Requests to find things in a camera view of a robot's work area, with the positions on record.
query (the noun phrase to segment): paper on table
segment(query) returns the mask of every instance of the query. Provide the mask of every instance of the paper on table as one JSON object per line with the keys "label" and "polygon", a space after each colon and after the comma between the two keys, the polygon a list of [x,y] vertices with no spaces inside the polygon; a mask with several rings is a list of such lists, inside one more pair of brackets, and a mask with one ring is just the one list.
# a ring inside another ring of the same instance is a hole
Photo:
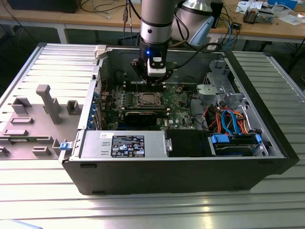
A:
{"label": "paper on table", "polygon": [[298,25],[298,24],[302,23],[302,20],[300,20],[298,17],[293,16],[293,15],[286,15],[286,16],[280,17],[279,20],[287,22],[291,25]]}
{"label": "paper on table", "polygon": [[256,8],[260,10],[262,8],[263,2],[256,1],[256,2],[249,2],[249,1],[240,1],[237,5],[236,12],[246,13],[247,8]]}

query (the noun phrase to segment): floor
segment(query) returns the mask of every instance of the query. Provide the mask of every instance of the floor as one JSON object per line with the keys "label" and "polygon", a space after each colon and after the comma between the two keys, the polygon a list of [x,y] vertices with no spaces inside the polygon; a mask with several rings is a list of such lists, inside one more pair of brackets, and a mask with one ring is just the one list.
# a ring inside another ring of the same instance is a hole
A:
{"label": "floor", "polygon": [[[55,29],[39,28],[39,27],[14,27],[16,35],[14,37],[4,36],[0,39],[0,94],[2,94],[11,83],[19,69],[26,62],[31,52],[36,47],[36,42],[27,34],[27,31],[34,36],[38,42],[59,43],[59,38]],[[4,35],[3,29],[0,27],[0,35]],[[79,44],[109,44],[117,45],[118,39],[122,37],[121,32],[100,31],[99,41],[96,42],[94,31],[87,30],[68,30],[70,43]],[[261,42],[248,41],[244,47],[244,51],[257,51]],[[267,45],[265,52],[270,53],[285,69],[287,68],[292,54],[294,53],[285,43],[273,42]],[[290,72],[290,76],[301,87],[305,89],[301,77],[304,73],[305,58]]]}

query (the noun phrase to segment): wooden table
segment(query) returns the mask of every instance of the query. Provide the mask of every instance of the wooden table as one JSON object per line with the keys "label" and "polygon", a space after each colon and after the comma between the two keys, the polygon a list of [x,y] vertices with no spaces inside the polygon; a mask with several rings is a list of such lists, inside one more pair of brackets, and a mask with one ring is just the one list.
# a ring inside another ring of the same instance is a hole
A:
{"label": "wooden table", "polygon": [[[111,2],[110,0],[94,0],[94,4],[102,4]],[[100,10],[106,10],[115,6],[123,5],[125,0],[118,0],[110,6],[102,6]],[[256,41],[271,41],[271,42],[294,42],[300,43],[305,37],[305,25],[290,25],[279,19],[275,19],[273,24],[247,24],[243,23],[243,14],[235,13],[238,0],[225,0],[226,8],[229,15],[235,22],[241,23],[242,28],[238,36],[239,40],[256,40]],[[32,10],[12,10],[9,4],[5,4],[14,17],[24,26],[51,27],[56,28],[61,43],[68,43],[66,29],[82,29],[82,30],[97,30],[97,31],[122,31],[123,21],[122,15],[124,7],[110,11],[105,18],[100,16],[100,13],[86,12],[78,9],[75,14],[47,11],[32,11]],[[93,10],[90,2],[83,6],[87,10]],[[141,12],[139,4],[135,4],[137,11]],[[18,23],[6,12],[0,2],[0,23],[8,25],[18,25]],[[132,13],[133,31],[140,30],[140,20]],[[209,37],[212,40],[217,40],[224,37],[227,33],[223,21],[220,21],[216,29],[211,29]]]}

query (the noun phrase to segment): blue latch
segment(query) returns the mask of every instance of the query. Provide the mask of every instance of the blue latch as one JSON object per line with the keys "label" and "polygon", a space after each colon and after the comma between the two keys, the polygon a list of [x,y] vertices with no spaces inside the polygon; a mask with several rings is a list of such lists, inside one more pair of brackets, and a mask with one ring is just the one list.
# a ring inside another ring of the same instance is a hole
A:
{"label": "blue latch", "polygon": [[72,150],[72,142],[64,142],[59,146],[61,150]]}
{"label": "blue latch", "polygon": [[256,137],[256,140],[258,141],[258,143],[262,142],[262,138],[259,135],[255,135],[255,137]]}
{"label": "blue latch", "polygon": [[227,135],[212,135],[212,143],[230,143],[230,139]]}

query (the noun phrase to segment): cable on table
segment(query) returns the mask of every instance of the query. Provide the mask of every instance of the cable on table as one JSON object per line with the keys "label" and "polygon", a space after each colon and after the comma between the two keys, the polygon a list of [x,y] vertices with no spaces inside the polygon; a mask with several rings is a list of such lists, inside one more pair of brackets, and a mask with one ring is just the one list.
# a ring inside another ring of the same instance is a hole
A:
{"label": "cable on table", "polygon": [[106,12],[106,11],[110,11],[110,10],[114,10],[116,8],[119,8],[119,7],[122,7],[122,6],[125,6],[124,5],[120,5],[120,6],[116,6],[116,7],[113,7],[113,8],[110,8],[110,9],[107,9],[107,10],[96,10],[96,11],[91,11],[91,10],[86,10],[83,6],[85,3],[89,2],[90,0],[86,0],[84,1],[82,4],[81,4],[81,9],[86,11],[86,12],[90,12],[90,13],[101,13],[101,12]]}

